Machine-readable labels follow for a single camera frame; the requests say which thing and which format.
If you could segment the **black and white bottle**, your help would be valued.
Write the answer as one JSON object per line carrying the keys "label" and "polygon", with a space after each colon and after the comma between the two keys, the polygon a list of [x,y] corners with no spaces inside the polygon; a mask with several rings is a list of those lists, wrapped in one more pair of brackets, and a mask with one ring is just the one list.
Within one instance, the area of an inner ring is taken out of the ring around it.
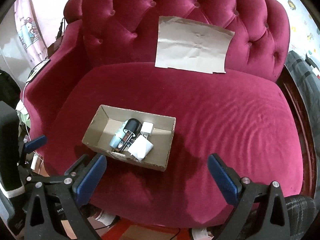
{"label": "black and white bottle", "polygon": [[131,118],[127,121],[126,125],[123,128],[124,136],[121,138],[120,142],[116,145],[114,149],[115,152],[123,152],[128,143],[132,138],[136,137],[140,132],[142,124],[139,120]]}

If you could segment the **large white power adapter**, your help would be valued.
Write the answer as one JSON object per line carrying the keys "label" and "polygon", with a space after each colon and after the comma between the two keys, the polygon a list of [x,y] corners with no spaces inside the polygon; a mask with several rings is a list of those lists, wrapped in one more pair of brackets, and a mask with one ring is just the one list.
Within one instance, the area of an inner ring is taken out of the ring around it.
{"label": "large white power adapter", "polygon": [[128,148],[128,152],[131,156],[134,156],[139,161],[143,160],[148,153],[152,150],[153,144],[146,139],[143,135],[140,135]]}

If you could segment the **dark plaid fabric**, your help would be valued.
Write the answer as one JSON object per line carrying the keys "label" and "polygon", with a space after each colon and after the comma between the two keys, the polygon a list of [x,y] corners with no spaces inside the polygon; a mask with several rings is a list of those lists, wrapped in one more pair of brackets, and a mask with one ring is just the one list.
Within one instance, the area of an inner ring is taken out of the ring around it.
{"label": "dark plaid fabric", "polygon": [[307,62],[294,51],[288,53],[285,66],[302,96],[314,145],[319,148],[319,78]]}

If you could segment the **hello kitty pink curtain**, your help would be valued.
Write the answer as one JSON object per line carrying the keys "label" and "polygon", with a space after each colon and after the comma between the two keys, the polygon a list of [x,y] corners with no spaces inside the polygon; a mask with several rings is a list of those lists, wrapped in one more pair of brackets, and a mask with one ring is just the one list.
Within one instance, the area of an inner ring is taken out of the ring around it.
{"label": "hello kitty pink curtain", "polygon": [[32,66],[36,66],[47,57],[47,46],[39,29],[32,0],[16,0],[14,18],[27,58]]}

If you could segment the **small white charger plug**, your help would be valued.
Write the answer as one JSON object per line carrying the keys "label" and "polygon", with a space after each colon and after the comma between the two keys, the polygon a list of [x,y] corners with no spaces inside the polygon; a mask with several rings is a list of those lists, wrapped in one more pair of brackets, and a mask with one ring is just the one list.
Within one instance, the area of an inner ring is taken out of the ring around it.
{"label": "small white charger plug", "polygon": [[151,123],[151,122],[143,122],[142,123],[142,127],[141,127],[141,130],[140,130],[140,133],[143,137],[145,137],[146,139],[148,138],[148,136],[150,136],[153,132],[153,127],[154,127],[154,124]]}

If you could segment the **red velvet tufted sofa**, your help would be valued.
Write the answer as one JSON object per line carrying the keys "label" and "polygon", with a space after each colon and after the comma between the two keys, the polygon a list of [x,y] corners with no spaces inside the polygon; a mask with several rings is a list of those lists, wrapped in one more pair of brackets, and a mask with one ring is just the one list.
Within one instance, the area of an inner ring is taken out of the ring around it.
{"label": "red velvet tufted sofa", "polygon": [[[160,16],[178,16],[234,32],[225,74],[155,67]],[[226,204],[207,168],[218,153],[241,176],[276,180],[300,193],[303,161],[295,122],[276,85],[290,27],[276,0],[69,0],[58,51],[25,89],[32,137],[48,174],[80,156],[101,105],[176,118],[163,172],[108,160],[91,203],[129,220],[174,228],[221,224]]]}

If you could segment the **brown cardboard box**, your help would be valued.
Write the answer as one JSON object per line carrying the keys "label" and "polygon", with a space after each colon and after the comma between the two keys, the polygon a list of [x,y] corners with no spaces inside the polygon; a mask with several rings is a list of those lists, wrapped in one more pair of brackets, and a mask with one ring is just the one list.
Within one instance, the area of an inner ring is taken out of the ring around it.
{"label": "brown cardboard box", "polygon": [[[114,152],[110,146],[116,131],[126,120],[131,118],[153,124],[151,135],[148,136],[148,141],[153,144],[153,148],[143,160],[138,160],[127,150],[121,153]],[[82,143],[94,152],[104,154],[110,158],[144,168],[165,171],[169,160],[175,125],[175,117],[101,105],[90,122]]]}

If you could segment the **light blue cosmetic bottle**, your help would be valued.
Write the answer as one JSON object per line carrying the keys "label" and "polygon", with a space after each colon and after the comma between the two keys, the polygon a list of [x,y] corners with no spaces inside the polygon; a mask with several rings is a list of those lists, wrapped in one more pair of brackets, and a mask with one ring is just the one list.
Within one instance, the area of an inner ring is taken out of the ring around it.
{"label": "light blue cosmetic bottle", "polygon": [[119,127],[119,129],[116,131],[115,135],[112,137],[109,145],[112,148],[116,148],[120,141],[123,139],[123,137],[125,136],[125,132],[123,131],[125,125],[127,124],[127,120]]}

